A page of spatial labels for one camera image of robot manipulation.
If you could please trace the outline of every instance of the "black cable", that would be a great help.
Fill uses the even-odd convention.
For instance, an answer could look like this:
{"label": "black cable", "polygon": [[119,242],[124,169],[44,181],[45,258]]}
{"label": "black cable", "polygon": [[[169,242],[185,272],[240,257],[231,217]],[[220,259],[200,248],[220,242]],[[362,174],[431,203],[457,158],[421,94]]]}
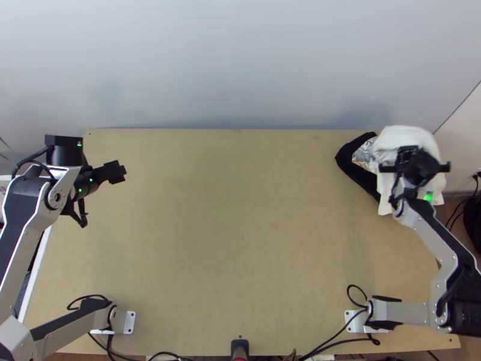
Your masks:
{"label": "black cable", "polygon": [[[85,296],[82,296],[82,297],[78,297],[78,298],[74,299],[72,302],[70,302],[67,306],[67,310],[69,310],[69,311],[78,310],[79,309],[78,307],[72,307],[76,302],[81,301],[81,300],[85,300],[86,298],[92,298],[92,297],[101,298],[104,301],[108,301],[108,298],[106,298],[104,295],[100,295],[100,294],[85,295]],[[110,313],[114,310],[115,307],[117,307],[116,304],[112,305],[110,310],[109,310],[109,313],[108,313],[108,316],[107,316],[107,322],[108,322],[109,327],[107,327],[107,330],[112,329],[112,325],[110,324]],[[135,360],[135,359],[131,359],[130,357],[121,355],[119,353],[116,353],[115,351],[112,351],[112,342],[114,340],[115,334],[108,335],[107,343],[106,343],[105,346],[102,345],[100,343],[100,341],[98,341],[94,336],[92,336],[92,334],[90,332],[88,332],[87,335],[92,339],[92,341],[94,341],[97,344],[97,346],[99,346],[101,349],[103,349],[104,351],[107,352],[107,356],[109,357],[110,361],[116,361],[114,359],[114,356],[118,357],[119,359],[125,360],[125,361],[138,361],[138,360]],[[174,357],[176,360],[193,361],[193,360],[188,359],[186,357],[180,357],[177,354],[174,354],[172,352],[167,352],[167,351],[157,352],[151,358],[149,358],[148,361],[153,361],[153,359],[155,357],[160,356],[160,355],[169,355],[169,356]]]}
{"label": "black cable", "polygon": [[319,350],[316,351],[315,354],[313,354],[313,355],[311,355],[311,356],[309,356],[309,357],[312,357],[312,356],[315,356],[315,355],[317,355],[317,354],[320,354],[321,352],[324,352],[324,351],[326,351],[326,350],[328,350],[328,349],[330,349],[331,347],[334,347],[334,346],[338,346],[338,345],[342,345],[342,344],[347,344],[347,343],[349,343],[349,342],[359,342],[359,341],[372,341],[376,346],[379,346],[379,344],[380,344],[379,340],[376,340],[375,338],[373,338],[373,337],[371,336],[370,333],[368,333],[366,338],[342,340],[342,341],[337,341],[337,342],[335,342],[335,343],[333,343],[333,344],[327,345],[326,347],[320,348]]}
{"label": "black cable", "polygon": [[15,168],[13,169],[13,171],[11,172],[11,178],[14,179],[15,175],[17,175],[17,172],[19,171],[20,167],[23,166],[24,164],[27,164],[27,163],[37,164],[50,176],[50,178],[55,178],[53,176],[52,172],[48,169],[48,167],[46,165],[44,165],[41,162],[35,160],[35,158],[38,158],[42,154],[46,153],[51,147],[52,146],[46,146],[45,148],[40,149],[38,152],[33,153],[33,154],[27,156],[26,158],[22,159],[21,161],[19,161],[17,163],[17,165],[15,166]]}
{"label": "black cable", "polygon": [[28,162],[18,163],[17,166],[15,166],[15,169],[11,173],[11,178],[14,179],[15,176],[17,175],[17,172],[19,171],[20,167],[23,166],[24,164],[27,164],[27,163],[37,164],[39,167],[41,167],[45,171],[45,173],[47,173],[49,175],[50,178],[55,179],[54,175],[49,170],[49,167],[47,167],[45,164],[43,164],[39,161],[36,161],[34,159],[32,159],[31,161],[28,161]]}
{"label": "black cable", "polygon": [[339,341],[339,342],[335,342],[331,345],[328,345],[326,347],[323,347],[325,344],[331,342],[333,339],[335,339],[337,336],[339,336],[342,331],[344,331],[348,326],[349,324],[359,315],[361,315],[361,313],[364,313],[366,310],[365,309],[362,309],[360,311],[358,311],[353,317],[351,317],[349,319],[348,322],[346,322],[346,324],[334,335],[332,336],[331,338],[329,338],[327,341],[324,341],[323,343],[321,343],[319,346],[317,346],[315,349],[313,349],[311,352],[305,354],[304,356],[300,357],[299,358],[299,361],[304,361],[304,360],[307,360],[308,358],[310,357],[313,357],[319,353],[321,353],[322,351],[324,350],[327,350],[328,348],[331,348],[333,346],[336,346],[336,345],[340,345],[340,344],[346,344],[348,342],[357,342],[357,341],[371,341],[373,344],[375,344],[376,346],[379,346],[381,343],[379,340],[376,340],[375,338],[373,338],[371,336],[370,333],[367,334],[367,338],[363,338],[363,339],[348,339],[348,340],[343,340],[343,341]]}
{"label": "black cable", "polygon": [[348,297],[349,297],[350,301],[351,301],[353,304],[355,304],[356,306],[361,307],[361,308],[367,310],[366,305],[364,305],[364,304],[359,304],[359,303],[357,303],[356,301],[354,301],[354,300],[352,299],[351,295],[349,294],[349,291],[350,291],[351,288],[353,288],[353,287],[354,287],[354,288],[357,288],[359,291],[361,291],[361,293],[362,293],[363,296],[364,296],[364,299],[367,301],[367,295],[366,295],[366,293],[365,293],[359,286],[357,286],[357,285],[349,285],[349,286],[348,286],[347,293],[348,293]]}
{"label": "black cable", "polygon": [[334,347],[334,346],[337,346],[337,345],[341,345],[341,344],[347,344],[348,342],[358,342],[358,341],[371,341],[373,344],[375,344],[376,346],[380,345],[381,342],[375,338],[372,337],[372,335],[370,333],[367,334],[367,338],[361,338],[361,339],[347,339],[347,340],[342,340],[342,341],[338,341],[338,342],[335,342],[331,345],[327,345],[325,346],[326,344],[328,344],[329,342],[331,342],[333,339],[335,339],[337,336],[339,336],[344,330],[346,330],[346,328],[349,326],[349,324],[359,315],[361,315],[362,313],[366,312],[366,310],[368,309],[367,306],[365,305],[362,305],[362,304],[359,304],[357,303],[356,301],[354,301],[351,297],[351,295],[349,294],[349,291],[351,290],[351,288],[357,288],[359,291],[361,291],[361,293],[363,294],[364,298],[366,299],[367,301],[367,295],[366,293],[357,285],[349,285],[347,290],[346,290],[346,293],[348,294],[348,297],[350,299],[350,301],[355,304],[356,306],[358,307],[361,307],[362,309],[359,310],[353,317],[351,317],[347,322],[346,324],[334,335],[332,336],[331,338],[329,338],[328,340],[324,341],[323,343],[321,343],[319,346],[317,346],[315,349],[313,349],[311,352],[305,354],[304,356],[300,357],[299,358],[299,361],[304,361],[304,360],[307,360],[308,358],[310,357],[313,357],[331,347]]}
{"label": "black cable", "polygon": [[85,300],[86,298],[94,298],[94,297],[101,298],[104,301],[108,301],[108,298],[105,297],[104,295],[99,295],[99,294],[86,295],[86,296],[76,298],[72,302],[70,302],[69,305],[67,306],[67,310],[69,310],[69,311],[78,310],[79,309],[78,307],[72,307],[74,303],[76,303],[78,301]]}
{"label": "black cable", "polygon": [[440,361],[440,360],[436,357],[436,355],[434,355],[434,353],[432,353],[431,351],[427,350],[427,353],[429,353],[429,354],[432,356],[432,358],[435,359],[436,361]]}
{"label": "black cable", "polygon": [[[456,206],[455,210],[453,211],[453,213],[451,214],[451,217],[449,217],[449,219],[447,220],[446,224],[445,224],[445,227],[448,228],[449,227],[449,222],[451,221],[451,219],[453,219],[453,217],[455,216],[456,212],[458,211],[459,207],[461,206],[461,204],[465,203],[465,202],[469,202],[471,199],[473,199],[475,196],[476,196],[476,193],[477,193],[477,190],[478,190],[478,187],[479,187],[479,181],[478,181],[478,175],[477,174],[474,174],[473,175],[473,179],[476,181],[476,189],[474,190],[474,193],[467,199],[465,200],[462,200],[461,202],[458,203],[458,205]],[[451,227],[449,228],[449,230],[451,230],[453,228],[453,225],[454,223],[456,222],[456,220],[459,218],[459,216],[461,214],[463,214],[464,211],[461,211],[460,214],[458,214],[458,216],[455,218],[455,220],[453,221],[453,223],[451,224]]]}
{"label": "black cable", "polygon": [[109,350],[106,348],[104,345],[102,345],[90,332],[87,333],[87,335],[97,344],[98,347],[100,347],[102,350],[106,351],[107,353],[110,353],[111,355],[118,357],[119,359],[125,360],[125,361],[139,361],[135,359],[131,359],[129,357],[126,357],[124,355],[118,354],[112,350]]}

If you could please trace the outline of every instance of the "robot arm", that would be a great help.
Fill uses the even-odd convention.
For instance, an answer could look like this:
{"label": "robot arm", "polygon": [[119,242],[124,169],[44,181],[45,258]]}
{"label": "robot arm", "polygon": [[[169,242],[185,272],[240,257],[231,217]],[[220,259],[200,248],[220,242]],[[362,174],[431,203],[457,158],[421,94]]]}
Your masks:
{"label": "robot arm", "polygon": [[[124,180],[117,161],[93,169],[83,154],[82,138],[46,136],[47,166],[34,160],[25,174],[14,178],[5,193],[5,226],[0,234],[0,359],[38,361],[90,330],[98,333],[133,331],[135,313],[121,311],[111,301],[87,297],[74,312],[35,329],[27,329],[12,310],[42,232],[64,214],[87,225],[84,197],[103,181]],[[49,177],[40,176],[45,170]],[[73,205],[79,204],[80,216]]]}
{"label": "robot arm", "polygon": [[[416,231],[438,262],[438,273],[430,285],[430,297],[423,303],[373,296],[367,311],[354,320],[350,332],[378,333],[403,323],[429,326],[443,333],[481,337],[481,275],[476,258],[435,217],[429,201],[418,199],[420,190],[439,172],[449,171],[430,154],[417,147],[398,150],[394,166],[379,167],[396,174],[390,197],[393,217]],[[355,310],[346,311],[346,322]]]}

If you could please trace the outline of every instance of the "towel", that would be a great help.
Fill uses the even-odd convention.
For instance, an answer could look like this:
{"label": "towel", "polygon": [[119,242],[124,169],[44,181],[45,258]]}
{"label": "towel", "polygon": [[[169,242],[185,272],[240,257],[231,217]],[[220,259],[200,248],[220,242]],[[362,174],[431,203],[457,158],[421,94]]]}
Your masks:
{"label": "towel", "polygon": [[[372,145],[372,153],[378,164],[384,163],[394,165],[397,157],[397,149],[402,146],[418,146],[431,154],[438,162],[441,162],[441,155],[433,135],[423,128],[417,126],[394,125],[387,126]],[[386,215],[394,211],[389,203],[389,196],[394,184],[395,174],[378,173],[377,190],[381,195],[378,214]],[[433,205],[444,204],[443,191],[446,185],[446,178],[443,173],[438,173],[426,185],[433,192]]]}

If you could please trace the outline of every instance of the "metal bracket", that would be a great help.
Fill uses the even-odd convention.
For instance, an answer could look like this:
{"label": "metal bracket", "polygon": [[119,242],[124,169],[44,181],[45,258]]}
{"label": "metal bracket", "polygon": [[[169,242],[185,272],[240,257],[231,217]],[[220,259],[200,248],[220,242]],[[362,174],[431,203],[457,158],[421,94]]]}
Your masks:
{"label": "metal bracket", "polygon": [[[345,323],[348,323],[348,321],[353,317],[356,313],[358,313],[360,309],[358,310],[346,310],[344,312],[344,321]],[[347,327],[347,331],[349,333],[388,333],[389,330],[384,330],[384,329],[373,329],[372,327],[366,326],[365,323],[367,321],[367,317],[369,316],[368,312],[361,313],[358,315],[355,319],[351,321],[351,323]]]}
{"label": "metal bracket", "polygon": [[114,309],[110,316],[112,330],[92,330],[93,335],[130,335],[135,325],[134,311],[122,311]]}

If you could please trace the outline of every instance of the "white wall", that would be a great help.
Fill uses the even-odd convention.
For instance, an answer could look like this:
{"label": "white wall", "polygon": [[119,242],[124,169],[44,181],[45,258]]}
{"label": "white wall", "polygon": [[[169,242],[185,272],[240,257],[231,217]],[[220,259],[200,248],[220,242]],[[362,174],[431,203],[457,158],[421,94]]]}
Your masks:
{"label": "white wall", "polygon": [[434,131],[481,78],[479,0],[3,0],[0,135]]}
{"label": "white wall", "polygon": [[481,85],[434,134],[443,161],[451,161],[446,191],[474,190],[470,176],[481,170]]}

